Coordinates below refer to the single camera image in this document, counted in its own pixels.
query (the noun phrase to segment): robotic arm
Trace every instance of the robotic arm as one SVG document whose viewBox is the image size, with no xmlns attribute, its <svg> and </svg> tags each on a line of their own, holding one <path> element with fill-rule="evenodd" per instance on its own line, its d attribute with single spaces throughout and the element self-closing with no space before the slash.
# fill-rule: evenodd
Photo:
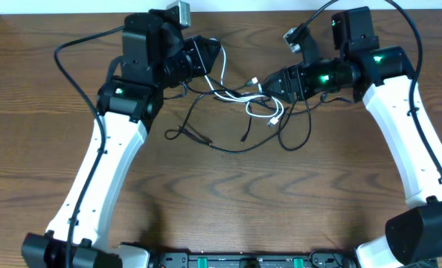
<svg viewBox="0 0 442 268">
<path fill-rule="evenodd" d="M 402 48 L 379 47 L 368 8 L 337 13 L 332 19 L 340 57 L 322 60 L 308 29 L 292 29 L 284 39 L 292 52 L 304 55 L 304 62 L 272 74 L 262 90 L 293 102 L 305 101 L 319 92 L 353 87 L 353 98 L 364 102 L 385 136 L 411 209 L 389 220 L 384 236 L 359 246 L 353 257 L 315 253 L 315 264 L 312 254 L 307 259 L 305 255 L 270 255 L 268 261 L 259 261 L 263 256 L 150 254 L 133 243 L 108 248 L 116 200 L 133 157 L 163 106 L 163 90 L 208 74 L 220 51 L 218 41 L 200 36 L 183 40 L 181 31 L 190 26 L 189 5 L 177 2 L 167 10 L 126 17 L 124 55 L 112 61 L 106 83 L 97 94 L 106 149 L 80 206 L 74 245 L 70 252 L 66 251 L 68 222 L 97 155 L 101 138 L 97 124 L 72 189 L 46 233 L 27 235 L 22 245 L 26 264 L 64 267 L 65 257 L 70 255 L 73 267 L 303 268 L 327 267 L 336 262 L 344 267 L 393 268 L 442 256 L 442 181 L 409 116 L 409 86 L 414 69 Z M 120 77 L 113 75 L 118 65 Z M 417 91 L 414 102 L 426 137 L 442 165 L 441 142 Z"/>
</svg>

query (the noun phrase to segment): wood grain surface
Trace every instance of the wood grain surface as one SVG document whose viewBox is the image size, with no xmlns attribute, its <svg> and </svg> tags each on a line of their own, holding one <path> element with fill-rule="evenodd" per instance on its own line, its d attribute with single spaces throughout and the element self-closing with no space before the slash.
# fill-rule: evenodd
<svg viewBox="0 0 442 268">
<path fill-rule="evenodd" d="M 221 40 L 228 53 L 226 83 L 237 86 L 301 61 L 282 36 L 312 12 L 194 13 L 185 37 Z M 442 141 L 442 10 L 416 10 L 425 47 L 420 91 Z M 330 16 L 311 30 L 324 57 L 334 57 Z M 416 47 L 398 13 L 373 11 L 382 46 L 403 46 L 415 64 Z M 58 72 L 61 43 L 107 31 L 126 14 L 3 16 L 0 22 L 0 267 L 24 266 L 27 232 L 42 234 L 59 210 L 86 152 L 91 114 Z M 63 65 L 95 100 L 109 61 L 121 54 L 121 35 L 62 52 Z M 212 75 L 220 73 L 218 57 Z M 203 79 L 192 87 L 207 90 Z M 166 96 L 181 89 L 168 89 Z M 341 92 L 351 96 L 351 90 Z M 399 173 L 379 127 L 362 103 L 332 103 L 313 113 L 307 146 L 283 151 L 276 140 L 242 155 L 228 155 L 186 137 L 163 133 L 181 124 L 196 96 L 166 101 L 135 157 L 115 207 L 110 244 L 141 241 L 194 252 L 309 252 L 349 249 L 380 236 L 386 220 L 406 210 Z M 190 124 L 218 146 L 240 149 L 272 132 L 248 118 L 243 106 L 205 98 Z M 307 117 L 283 134 L 294 145 Z"/>
</svg>

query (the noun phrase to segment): brown tabletop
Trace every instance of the brown tabletop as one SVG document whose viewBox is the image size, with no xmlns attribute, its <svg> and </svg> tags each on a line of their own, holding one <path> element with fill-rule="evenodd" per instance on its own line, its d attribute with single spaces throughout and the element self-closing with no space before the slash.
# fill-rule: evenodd
<svg viewBox="0 0 442 268">
<path fill-rule="evenodd" d="M 382 46 L 401 45 L 415 65 L 413 35 L 395 11 L 373 11 Z M 282 36 L 312 11 L 194 13 L 185 37 L 220 39 L 228 52 L 226 84 L 238 86 L 301 61 Z M 330 16 L 311 26 L 324 57 L 334 57 Z M 0 22 L 0 266 L 23 266 L 27 232 L 42 234 L 84 157 L 92 116 L 58 72 L 61 43 L 122 25 L 126 14 L 3 16 Z M 411 11 L 425 47 L 420 91 L 442 141 L 442 10 Z M 95 100 L 109 61 L 121 54 L 119 33 L 68 48 L 61 59 Z M 212 72 L 219 77 L 222 58 Z M 208 90 L 204 80 L 192 82 Z M 181 89 L 168 89 L 166 96 Z M 351 97 L 351 89 L 340 95 Z M 309 252 L 349 249 L 383 234 L 386 220 L 407 208 L 400 175 L 379 127 L 363 103 L 332 103 L 313 112 L 308 144 L 294 153 L 277 140 L 246 154 L 213 151 L 163 133 L 181 124 L 195 98 L 168 100 L 121 190 L 110 245 L 141 241 L 194 252 Z M 272 133 L 242 105 L 205 98 L 190 124 L 220 147 L 240 149 Z M 307 117 L 292 119 L 283 137 L 300 143 Z"/>
</svg>

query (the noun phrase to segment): white wall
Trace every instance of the white wall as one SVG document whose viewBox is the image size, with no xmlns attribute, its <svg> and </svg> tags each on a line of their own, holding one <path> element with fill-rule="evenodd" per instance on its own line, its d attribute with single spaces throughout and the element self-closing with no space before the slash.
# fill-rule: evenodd
<svg viewBox="0 0 442 268">
<path fill-rule="evenodd" d="M 185 0 L 191 11 L 316 10 L 327 0 Z M 164 9 L 173 0 L 0 0 L 0 14 L 128 13 Z M 442 0 L 397 0 L 405 9 L 441 9 Z M 341 0 L 331 9 L 391 9 L 383 0 Z"/>
</svg>

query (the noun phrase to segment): green light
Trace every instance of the green light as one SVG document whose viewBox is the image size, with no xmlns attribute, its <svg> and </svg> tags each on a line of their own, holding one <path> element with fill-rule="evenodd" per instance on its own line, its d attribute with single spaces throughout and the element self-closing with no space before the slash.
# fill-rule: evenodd
<svg viewBox="0 0 442 268">
<path fill-rule="evenodd" d="M 373 59 L 374 59 L 377 63 L 381 62 L 381 61 L 382 61 L 382 58 L 383 58 L 383 57 L 381 57 L 381 56 L 374 56 L 374 57 L 373 57 Z"/>
<path fill-rule="evenodd" d="M 330 77 L 329 77 L 328 75 L 322 75 L 322 76 L 320 76 L 320 81 L 321 81 L 322 83 L 327 82 L 329 79 L 330 79 Z"/>
</svg>

